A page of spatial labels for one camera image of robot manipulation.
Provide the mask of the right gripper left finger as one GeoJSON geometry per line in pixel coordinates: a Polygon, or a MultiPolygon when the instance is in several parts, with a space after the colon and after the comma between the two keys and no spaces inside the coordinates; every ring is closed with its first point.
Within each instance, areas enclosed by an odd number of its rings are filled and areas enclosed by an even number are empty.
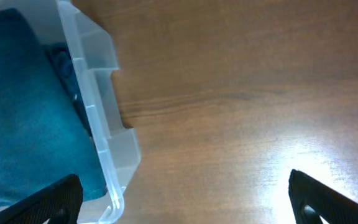
{"type": "Polygon", "coordinates": [[[0,211],[0,224],[76,224],[82,203],[80,179],[70,174],[0,211]]]}

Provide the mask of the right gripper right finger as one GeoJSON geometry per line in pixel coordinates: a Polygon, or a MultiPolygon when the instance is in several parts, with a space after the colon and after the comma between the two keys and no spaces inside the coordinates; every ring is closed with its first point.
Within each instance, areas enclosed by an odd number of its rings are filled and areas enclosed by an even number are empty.
{"type": "Polygon", "coordinates": [[[288,194],[297,223],[358,223],[358,203],[293,169],[288,194]]]}

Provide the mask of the blue denim jeans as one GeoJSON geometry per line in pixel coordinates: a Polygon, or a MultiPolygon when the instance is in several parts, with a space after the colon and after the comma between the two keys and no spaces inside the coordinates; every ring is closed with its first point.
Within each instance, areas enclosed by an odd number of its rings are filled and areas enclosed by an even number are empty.
{"type": "Polygon", "coordinates": [[[89,134],[23,15],[0,11],[0,207],[76,174],[84,199],[106,182],[89,134]]]}

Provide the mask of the dark blue taped garment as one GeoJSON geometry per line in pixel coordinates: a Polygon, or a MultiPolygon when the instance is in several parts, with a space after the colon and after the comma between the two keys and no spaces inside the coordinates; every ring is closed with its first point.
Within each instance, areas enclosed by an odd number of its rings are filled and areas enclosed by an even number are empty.
{"type": "Polygon", "coordinates": [[[68,95],[73,107],[88,135],[91,137],[91,127],[86,114],[85,105],[76,77],[75,69],[67,44],[55,43],[42,46],[52,64],[60,83],[68,95]]]}

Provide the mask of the clear plastic storage bin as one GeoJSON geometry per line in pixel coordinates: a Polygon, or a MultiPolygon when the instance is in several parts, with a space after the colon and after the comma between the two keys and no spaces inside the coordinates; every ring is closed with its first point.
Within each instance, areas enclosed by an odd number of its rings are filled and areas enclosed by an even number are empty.
{"type": "Polygon", "coordinates": [[[43,44],[68,45],[93,141],[106,181],[105,196],[84,202],[78,223],[115,223],[124,213],[124,192],[140,161],[135,129],[122,124],[112,72],[119,69],[112,37],[70,0],[0,1],[15,8],[43,44]]]}

